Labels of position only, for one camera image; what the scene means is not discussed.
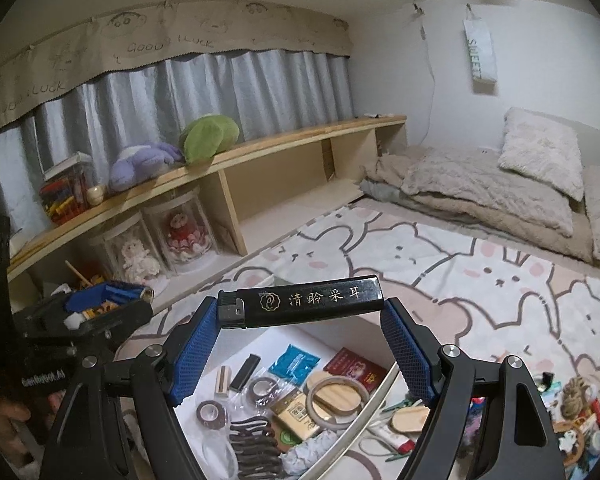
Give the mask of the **green plush toy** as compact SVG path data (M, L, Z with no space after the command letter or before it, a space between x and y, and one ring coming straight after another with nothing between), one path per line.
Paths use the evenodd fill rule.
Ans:
M207 115L187 125L178 144L187 165L212 159L226 152L238 141L240 130L233 118Z

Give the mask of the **wooden bedside shelf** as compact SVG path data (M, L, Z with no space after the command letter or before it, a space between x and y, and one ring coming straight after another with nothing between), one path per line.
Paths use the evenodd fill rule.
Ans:
M76 272L70 256L102 257L118 278L142 278L161 311L321 214L361 197L378 145L403 136L403 116L358 118L238 145L105 200L24 246L8 269L12 310L40 281Z

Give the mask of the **jute twine ball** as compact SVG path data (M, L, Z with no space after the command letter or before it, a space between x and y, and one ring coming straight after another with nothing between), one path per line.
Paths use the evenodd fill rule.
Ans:
M593 413L591 404L597 399L598 388L578 375L562 388L562 417L567 420L588 418Z

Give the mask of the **red card packet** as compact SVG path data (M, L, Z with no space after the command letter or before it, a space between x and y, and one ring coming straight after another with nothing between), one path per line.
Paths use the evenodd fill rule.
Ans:
M385 368L347 348L341 348L323 370L332 376L346 376L356 380L368 393L373 393L388 373Z

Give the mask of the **beige printed curtain valance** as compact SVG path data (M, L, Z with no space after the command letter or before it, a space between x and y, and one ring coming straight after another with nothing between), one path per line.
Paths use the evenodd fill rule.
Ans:
M0 65L0 130L106 73L193 53L288 50L347 56L342 18L257 0L164 0L92 16Z

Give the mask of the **fluffy cream pillow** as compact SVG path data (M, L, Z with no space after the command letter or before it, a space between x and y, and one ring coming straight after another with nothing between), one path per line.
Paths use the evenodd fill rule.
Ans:
M498 166L537 180L580 202L584 196L582 155L573 128L522 108L504 117Z

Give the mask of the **small black lighter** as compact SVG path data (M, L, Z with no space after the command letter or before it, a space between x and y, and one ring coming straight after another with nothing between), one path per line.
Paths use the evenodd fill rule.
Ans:
M230 382L230 391L241 392L245 385L248 384L249 379L253 373L257 370L260 364L261 358L256 354L250 354L248 359L242 363L242 366L238 370L235 377Z

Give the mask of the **jar of colourful items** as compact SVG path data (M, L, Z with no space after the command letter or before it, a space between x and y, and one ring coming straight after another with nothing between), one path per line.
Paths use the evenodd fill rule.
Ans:
M62 226L90 208L87 190L95 184L93 159L75 152L44 172L38 196L46 216L55 226Z

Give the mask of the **white dress doll in case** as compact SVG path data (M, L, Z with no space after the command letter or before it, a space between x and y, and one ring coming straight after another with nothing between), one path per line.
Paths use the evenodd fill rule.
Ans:
M140 212L107 221L88 241L108 274L115 280L150 288L159 295L169 283L169 272Z

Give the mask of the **grey blue curtain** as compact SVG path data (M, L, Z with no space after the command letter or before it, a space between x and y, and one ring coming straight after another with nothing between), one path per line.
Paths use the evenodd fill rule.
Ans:
M175 144L193 120L233 118L248 142L353 117L348 61L312 52L205 53L99 76L0 132L0 212L28 237L50 226L43 174L81 152L105 183L127 146Z

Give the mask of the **beige folded quilt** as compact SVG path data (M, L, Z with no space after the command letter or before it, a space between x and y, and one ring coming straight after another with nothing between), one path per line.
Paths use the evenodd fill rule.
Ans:
M550 252L593 261L586 215L554 188L501 170L498 155L490 151L410 146L367 164L360 188L375 200L483 226Z

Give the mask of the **black lighter with gold text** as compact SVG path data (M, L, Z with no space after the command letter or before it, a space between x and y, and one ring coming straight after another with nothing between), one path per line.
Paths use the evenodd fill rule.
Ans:
M322 322L380 311L384 295L375 275L362 278L220 292L223 328L260 328Z

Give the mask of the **purple plush toy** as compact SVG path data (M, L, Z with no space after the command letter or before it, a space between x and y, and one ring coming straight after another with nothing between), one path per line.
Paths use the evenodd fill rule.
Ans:
M181 151L164 142L128 146L111 166L109 189L122 193L184 162Z

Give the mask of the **red dress doll in case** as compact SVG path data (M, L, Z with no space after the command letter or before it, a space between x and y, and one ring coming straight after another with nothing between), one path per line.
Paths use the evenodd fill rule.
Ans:
M143 209L143 215L173 273L182 275L201 270L218 254L199 188L149 205Z

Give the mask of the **brown tape roll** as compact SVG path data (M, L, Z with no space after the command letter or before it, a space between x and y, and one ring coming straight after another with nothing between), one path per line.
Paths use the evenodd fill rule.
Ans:
M219 431L226 427L228 417L224 405L219 401L204 400L197 406L196 419L204 428Z

